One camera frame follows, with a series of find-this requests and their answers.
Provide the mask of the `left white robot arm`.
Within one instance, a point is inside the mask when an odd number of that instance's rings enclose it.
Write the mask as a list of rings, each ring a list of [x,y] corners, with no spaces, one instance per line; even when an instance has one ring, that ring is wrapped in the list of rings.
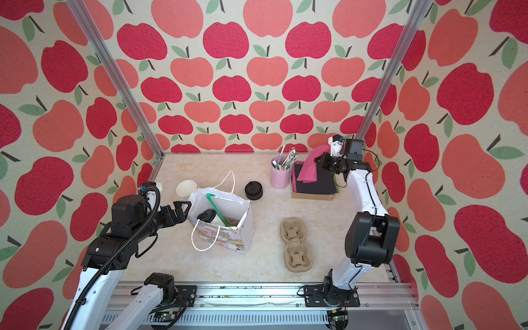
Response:
[[[110,298],[133,257],[143,255],[141,241],[162,228],[186,221],[191,202],[161,206],[159,192],[121,197],[111,208],[112,220],[88,246],[78,288],[63,329],[99,329]],[[109,329],[138,329],[150,315],[159,329],[169,329],[190,307],[197,288],[176,285],[173,276],[154,272]]]

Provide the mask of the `animal print paper gift bag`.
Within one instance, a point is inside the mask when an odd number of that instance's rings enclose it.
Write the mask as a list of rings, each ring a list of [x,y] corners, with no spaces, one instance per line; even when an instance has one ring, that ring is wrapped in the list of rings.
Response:
[[[191,243],[198,252],[221,246],[245,254],[254,235],[251,201],[235,194],[235,174],[229,191],[214,187],[199,188],[191,194],[187,220],[192,224]]]

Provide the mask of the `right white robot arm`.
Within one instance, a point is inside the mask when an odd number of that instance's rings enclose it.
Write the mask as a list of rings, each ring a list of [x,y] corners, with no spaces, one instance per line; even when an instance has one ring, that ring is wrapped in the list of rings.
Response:
[[[335,135],[330,152],[315,159],[319,169],[342,174],[359,211],[345,237],[345,254],[340,265],[323,281],[323,300],[342,307],[357,294],[356,283],[367,272],[392,260],[400,231],[398,218],[382,206],[373,182],[375,170],[363,160],[363,141]]]

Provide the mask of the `green straw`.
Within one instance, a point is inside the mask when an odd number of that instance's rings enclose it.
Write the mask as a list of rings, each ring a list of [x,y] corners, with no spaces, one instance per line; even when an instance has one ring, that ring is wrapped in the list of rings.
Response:
[[[215,205],[215,203],[213,202],[213,198],[215,197],[215,195],[213,194],[210,194],[208,193],[206,195],[206,198],[207,200],[210,202],[211,206],[214,208],[214,210],[216,211],[217,213],[217,216],[218,218],[220,218],[220,220],[222,221],[222,223],[225,225],[225,226],[229,226],[229,223],[226,221],[226,219],[224,218],[224,216],[220,213],[218,207]]]

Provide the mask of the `black coffee cup lid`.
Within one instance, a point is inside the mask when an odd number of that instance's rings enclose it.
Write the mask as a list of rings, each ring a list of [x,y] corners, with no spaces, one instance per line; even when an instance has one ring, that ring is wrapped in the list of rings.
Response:
[[[211,224],[217,217],[217,211],[215,209],[208,209],[203,211],[197,216],[197,220],[204,223]]]

